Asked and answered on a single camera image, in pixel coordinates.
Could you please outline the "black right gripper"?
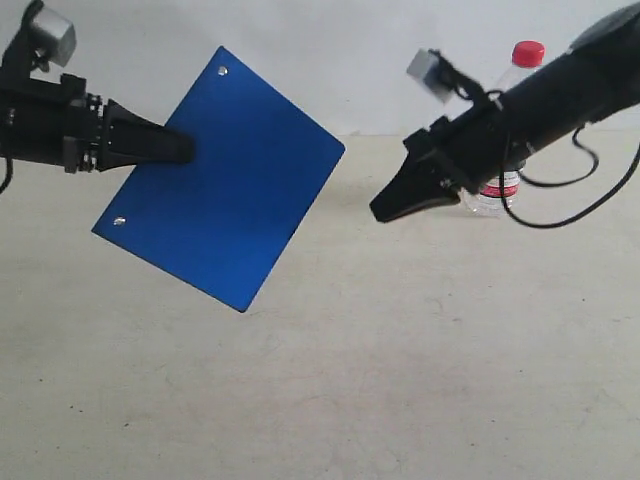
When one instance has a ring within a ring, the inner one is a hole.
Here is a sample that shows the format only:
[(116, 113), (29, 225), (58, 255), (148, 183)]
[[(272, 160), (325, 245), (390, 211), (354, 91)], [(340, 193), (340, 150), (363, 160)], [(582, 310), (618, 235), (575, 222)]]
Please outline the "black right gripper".
[(442, 117), (404, 140), (405, 161), (369, 208), (380, 223), (460, 203), (500, 169), (517, 171), (531, 155), (534, 112), (519, 102), (489, 102), (450, 120)]

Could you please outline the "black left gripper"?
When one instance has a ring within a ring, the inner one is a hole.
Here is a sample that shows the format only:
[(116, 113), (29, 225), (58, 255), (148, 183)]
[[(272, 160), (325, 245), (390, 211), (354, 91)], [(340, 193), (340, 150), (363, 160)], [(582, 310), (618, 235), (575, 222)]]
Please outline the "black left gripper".
[(67, 173), (141, 164), (186, 164), (195, 141), (86, 91), (86, 80), (58, 83), (1, 75), (1, 156), (59, 166)]

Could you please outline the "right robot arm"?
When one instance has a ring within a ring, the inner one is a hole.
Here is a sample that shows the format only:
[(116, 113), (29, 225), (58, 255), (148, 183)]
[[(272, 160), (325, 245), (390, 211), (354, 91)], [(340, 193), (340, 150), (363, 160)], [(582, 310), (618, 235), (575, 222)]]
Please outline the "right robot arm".
[(441, 100), (471, 102), (455, 119), (443, 116), (403, 144), (399, 171), (369, 208), (388, 223), (479, 195), (491, 181), (509, 217), (506, 176), (535, 153), (639, 103), (639, 5), (619, 8), (582, 32), (568, 49), (506, 91), (485, 90), (439, 51), (419, 50), (408, 75)]

